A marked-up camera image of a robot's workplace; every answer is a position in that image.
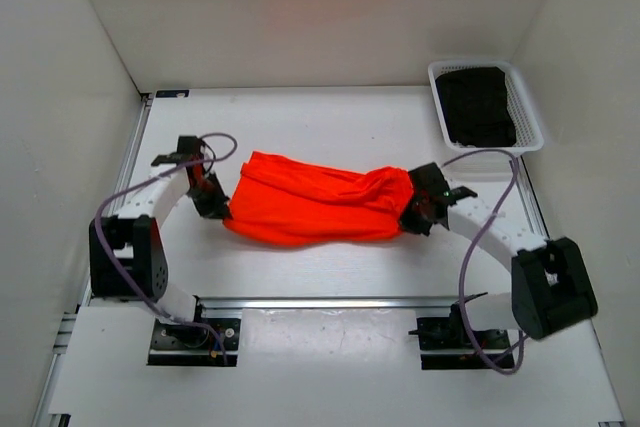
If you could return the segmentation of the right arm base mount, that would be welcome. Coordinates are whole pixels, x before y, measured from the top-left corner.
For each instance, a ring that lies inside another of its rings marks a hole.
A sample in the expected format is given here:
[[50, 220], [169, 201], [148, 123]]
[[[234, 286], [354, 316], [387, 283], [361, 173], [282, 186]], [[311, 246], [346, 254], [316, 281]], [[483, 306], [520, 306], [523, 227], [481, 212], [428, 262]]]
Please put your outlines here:
[[[447, 316], [418, 317], [416, 327], [408, 334], [418, 339], [422, 370], [490, 369], [469, 340], [457, 303], [451, 306]], [[485, 355], [500, 369], [511, 370], [515, 367], [513, 352], [505, 353], [511, 347], [506, 331], [475, 331], [474, 336]]]

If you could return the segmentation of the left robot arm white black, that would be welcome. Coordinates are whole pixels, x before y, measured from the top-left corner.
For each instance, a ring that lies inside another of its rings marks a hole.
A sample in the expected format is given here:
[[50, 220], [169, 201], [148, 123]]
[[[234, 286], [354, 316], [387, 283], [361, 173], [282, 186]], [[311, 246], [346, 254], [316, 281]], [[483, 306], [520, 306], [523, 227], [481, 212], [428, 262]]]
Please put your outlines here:
[[169, 281], [161, 227], [183, 198], [203, 219], [231, 217], [230, 198], [214, 164], [237, 149], [226, 133], [181, 136], [176, 149], [151, 162], [150, 176], [100, 204], [89, 225], [92, 294], [110, 301], [140, 301], [157, 319], [175, 325], [188, 347], [206, 342], [210, 324], [199, 298]]

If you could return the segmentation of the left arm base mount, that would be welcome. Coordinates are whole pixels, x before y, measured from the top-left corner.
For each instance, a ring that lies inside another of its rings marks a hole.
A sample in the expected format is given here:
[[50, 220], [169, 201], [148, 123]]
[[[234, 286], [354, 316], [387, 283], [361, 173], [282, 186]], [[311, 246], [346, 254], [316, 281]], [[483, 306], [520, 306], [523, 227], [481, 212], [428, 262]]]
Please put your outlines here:
[[201, 322], [215, 330], [154, 322], [147, 364], [162, 367], [219, 367], [237, 365], [242, 319], [239, 311], [204, 310]]

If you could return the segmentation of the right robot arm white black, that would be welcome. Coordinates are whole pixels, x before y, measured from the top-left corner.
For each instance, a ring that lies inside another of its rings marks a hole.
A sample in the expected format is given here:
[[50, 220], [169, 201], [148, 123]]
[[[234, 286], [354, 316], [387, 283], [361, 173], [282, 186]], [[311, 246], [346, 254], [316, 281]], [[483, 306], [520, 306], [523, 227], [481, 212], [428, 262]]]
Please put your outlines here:
[[[400, 217], [406, 232], [427, 236], [439, 225], [471, 242], [459, 274], [459, 300], [449, 334], [470, 347], [487, 330], [520, 330], [545, 339], [597, 315], [599, 306], [576, 242], [532, 233], [500, 216], [476, 192], [452, 187], [435, 163], [409, 172], [414, 193]], [[464, 293], [466, 273], [476, 249], [489, 254], [510, 274], [501, 294]]]

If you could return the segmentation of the orange shorts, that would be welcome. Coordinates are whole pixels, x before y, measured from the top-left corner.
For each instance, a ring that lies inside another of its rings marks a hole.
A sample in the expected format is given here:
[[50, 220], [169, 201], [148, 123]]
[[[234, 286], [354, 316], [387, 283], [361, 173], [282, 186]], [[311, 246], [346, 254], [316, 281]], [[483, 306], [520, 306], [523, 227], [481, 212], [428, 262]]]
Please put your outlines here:
[[380, 242], [402, 233], [414, 193], [397, 167], [358, 173], [255, 151], [241, 168], [226, 229], [276, 247]]

